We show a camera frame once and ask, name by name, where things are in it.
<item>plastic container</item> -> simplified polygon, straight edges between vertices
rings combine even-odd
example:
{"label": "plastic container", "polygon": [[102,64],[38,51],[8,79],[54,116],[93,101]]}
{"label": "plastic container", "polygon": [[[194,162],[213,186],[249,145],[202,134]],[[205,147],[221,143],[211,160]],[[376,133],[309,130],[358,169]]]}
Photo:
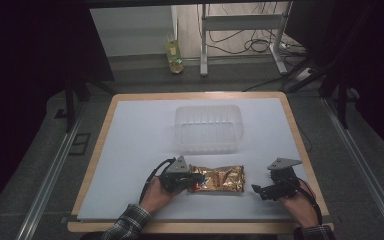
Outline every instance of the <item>plastic container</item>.
{"label": "plastic container", "polygon": [[176,141],[183,153],[229,153],[244,133],[236,105],[184,106],[176,110]]}

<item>table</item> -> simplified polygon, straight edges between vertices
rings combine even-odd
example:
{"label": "table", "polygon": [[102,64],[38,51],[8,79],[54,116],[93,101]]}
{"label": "table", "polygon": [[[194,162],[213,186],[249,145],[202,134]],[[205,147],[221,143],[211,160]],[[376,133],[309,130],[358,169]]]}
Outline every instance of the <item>table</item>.
{"label": "table", "polygon": [[[321,194],[315,174],[308,159],[304,143],[300,137],[291,108],[286,96],[279,92],[206,92],[206,93],[160,93],[160,94],[118,94],[113,97],[107,116],[97,140],[89,167],[85,174],[77,200],[72,210],[73,218],[68,222],[68,229],[72,232],[105,231],[113,225],[113,221],[77,221],[75,216],[79,214],[80,207],[91,184],[104,142],[114,116],[114,111],[119,101],[150,101],[150,100],[180,100],[180,99],[241,99],[241,98],[278,98],[282,104],[293,139],[303,161],[303,167],[308,177],[308,182],[314,190],[320,205],[322,215],[329,216],[323,195]],[[143,229],[143,233],[223,233],[223,234],[291,234],[296,225],[292,221],[246,221],[246,222],[149,222]]]}

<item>gold foil package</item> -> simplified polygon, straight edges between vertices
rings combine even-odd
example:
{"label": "gold foil package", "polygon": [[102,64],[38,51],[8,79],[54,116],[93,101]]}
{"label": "gold foil package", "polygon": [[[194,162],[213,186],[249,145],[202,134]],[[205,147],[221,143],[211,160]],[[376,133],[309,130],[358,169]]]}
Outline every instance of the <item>gold foil package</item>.
{"label": "gold foil package", "polygon": [[201,173],[205,176],[205,181],[189,189],[189,192],[244,192],[244,166],[211,169],[189,165],[189,169],[193,173]]}

